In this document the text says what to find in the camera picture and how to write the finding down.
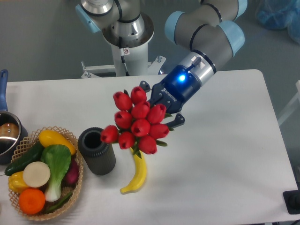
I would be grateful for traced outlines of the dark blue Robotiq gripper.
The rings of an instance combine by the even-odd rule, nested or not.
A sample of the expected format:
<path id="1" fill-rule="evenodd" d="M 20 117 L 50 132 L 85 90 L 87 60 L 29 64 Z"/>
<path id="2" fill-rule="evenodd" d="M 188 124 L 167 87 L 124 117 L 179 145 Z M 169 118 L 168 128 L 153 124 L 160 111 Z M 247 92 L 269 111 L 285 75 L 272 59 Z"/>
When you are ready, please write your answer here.
<path id="1" fill-rule="evenodd" d="M 154 84 L 152 89 L 146 81 L 141 81 L 139 86 L 145 91 L 150 92 L 150 104 L 163 104 L 169 114 L 178 113 L 183 105 L 200 89 L 201 84 L 198 76 L 191 73 L 194 66 L 184 67 L 177 65 L 159 83 Z M 185 118 L 178 113 L 175 119 L 167 123 L 170 131 L 182 126 Z"/>

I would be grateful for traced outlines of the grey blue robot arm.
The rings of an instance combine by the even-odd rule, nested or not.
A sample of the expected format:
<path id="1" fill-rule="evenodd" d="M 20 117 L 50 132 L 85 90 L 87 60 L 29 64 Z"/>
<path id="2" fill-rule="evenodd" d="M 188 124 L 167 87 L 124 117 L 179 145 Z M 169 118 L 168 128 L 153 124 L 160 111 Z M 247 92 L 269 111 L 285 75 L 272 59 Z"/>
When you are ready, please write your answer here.
<path id="1" fill-rule="evenodd" d="M 235 19 L 247 5 L 245 0 L 203 0 L 195 11 L 176 11 L 167 18 L 166 37 L 190 51 L 150 89 L 150 103 L 162 103 L 167 113 L 176 115 L 169 128 L 184 123 L 183 105 L 243 46 L 244 33 Z M 154 25 L 138 0 L 82 0 L 75 10 L 87 29 L 102 32 L 110 44 L 117 76 L 150 72 L 148 43 Z"/>

